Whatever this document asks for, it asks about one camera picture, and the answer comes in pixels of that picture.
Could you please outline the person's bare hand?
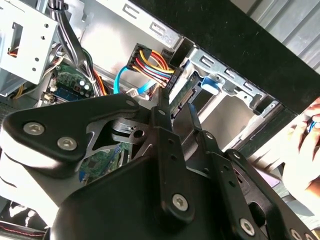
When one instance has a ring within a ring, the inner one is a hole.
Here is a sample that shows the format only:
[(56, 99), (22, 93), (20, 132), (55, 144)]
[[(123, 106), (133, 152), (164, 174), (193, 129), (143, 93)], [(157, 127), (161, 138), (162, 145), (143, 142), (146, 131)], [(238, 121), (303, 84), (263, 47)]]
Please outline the person's bare hand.
[(304, 112), (315, 122), (300, 120), (288, 130), (282, 180), (289, 193), (314, 215), (320, 214), (320, 99)]

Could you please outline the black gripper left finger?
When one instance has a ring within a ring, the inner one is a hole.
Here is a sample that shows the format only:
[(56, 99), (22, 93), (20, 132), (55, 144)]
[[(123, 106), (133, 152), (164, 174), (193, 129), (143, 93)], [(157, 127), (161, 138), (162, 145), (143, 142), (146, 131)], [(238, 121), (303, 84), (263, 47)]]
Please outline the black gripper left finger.
[(195, 208), (180, 139), (172, 129), (168, 91), (161, 89), (158, 98), (151, 109), (126, 94), (112, 94), (9, 114), (0, 130), (2, 195), (52, 224), (62, 202), (77, 189), (83, 161), (130, 143), (132, 161), (110, 177), (151, 162), (156, 214), (190, 223)]

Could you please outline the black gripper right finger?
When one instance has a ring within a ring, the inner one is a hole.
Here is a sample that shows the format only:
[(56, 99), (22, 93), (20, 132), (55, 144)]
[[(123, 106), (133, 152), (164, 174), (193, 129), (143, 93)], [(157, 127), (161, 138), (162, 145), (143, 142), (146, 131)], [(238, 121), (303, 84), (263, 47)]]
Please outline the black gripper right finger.
[(223, 240), (314, 240), (316, 236), (236, 150), (222, 152), (202, 130), (196, 108), (187, 104), (191, 139), (197, 149), (187, 160), (211, 182), (217, 225)]

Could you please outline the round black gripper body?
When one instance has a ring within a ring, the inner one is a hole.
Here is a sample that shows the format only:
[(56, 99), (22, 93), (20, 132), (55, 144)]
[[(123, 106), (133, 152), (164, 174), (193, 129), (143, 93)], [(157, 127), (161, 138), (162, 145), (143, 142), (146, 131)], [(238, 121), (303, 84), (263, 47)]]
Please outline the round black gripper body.
[(60, 207), (52, 240), (236, 240), (238, 218), (218, 178), (169, 155), (141, 157), (77, 190)]

